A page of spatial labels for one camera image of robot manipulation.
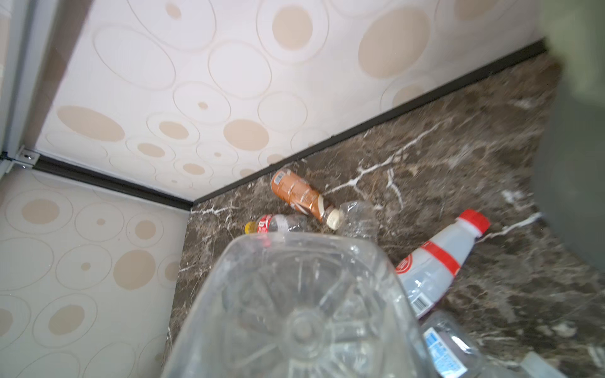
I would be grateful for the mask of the large clear square bottle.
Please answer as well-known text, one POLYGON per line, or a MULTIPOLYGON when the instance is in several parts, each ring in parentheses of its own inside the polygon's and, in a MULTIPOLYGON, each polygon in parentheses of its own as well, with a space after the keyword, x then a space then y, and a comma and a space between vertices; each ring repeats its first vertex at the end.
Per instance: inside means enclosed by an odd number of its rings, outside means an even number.
POLYGON ((198 292, 165 377, 434 377, 378 245, 317 233, 241 236, 198 292))

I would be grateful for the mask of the red cap white bottle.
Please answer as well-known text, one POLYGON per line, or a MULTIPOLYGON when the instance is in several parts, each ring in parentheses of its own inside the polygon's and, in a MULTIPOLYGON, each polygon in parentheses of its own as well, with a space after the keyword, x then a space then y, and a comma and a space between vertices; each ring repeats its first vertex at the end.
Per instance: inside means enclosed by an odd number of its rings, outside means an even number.
POLYGON ((487 217, 467 209, 398 264, 395 272, 416 318, 425 316, 444 297, 489 226, 487 217))

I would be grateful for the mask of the yellow cap red label bottle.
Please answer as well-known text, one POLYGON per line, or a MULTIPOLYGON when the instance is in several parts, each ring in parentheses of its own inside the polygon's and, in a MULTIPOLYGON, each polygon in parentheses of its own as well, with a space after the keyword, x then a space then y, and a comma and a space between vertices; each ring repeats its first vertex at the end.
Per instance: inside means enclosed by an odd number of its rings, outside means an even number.
POLYGON ((307 217, 304 215, 266 214, 256 221, 248 222, 244 232, 249 235, 269 232, 305 232, 307 229, 307 217))

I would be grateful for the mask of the blue label clear bottle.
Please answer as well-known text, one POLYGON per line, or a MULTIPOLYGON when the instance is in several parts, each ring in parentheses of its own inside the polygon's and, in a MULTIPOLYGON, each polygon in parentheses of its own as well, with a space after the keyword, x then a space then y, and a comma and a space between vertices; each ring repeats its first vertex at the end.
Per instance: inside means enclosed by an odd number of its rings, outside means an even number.
POLYGON ((433 366, 440 377, 479 377, 486 364, 478 344, 448 313, 433 311, 422 323, 433 366))

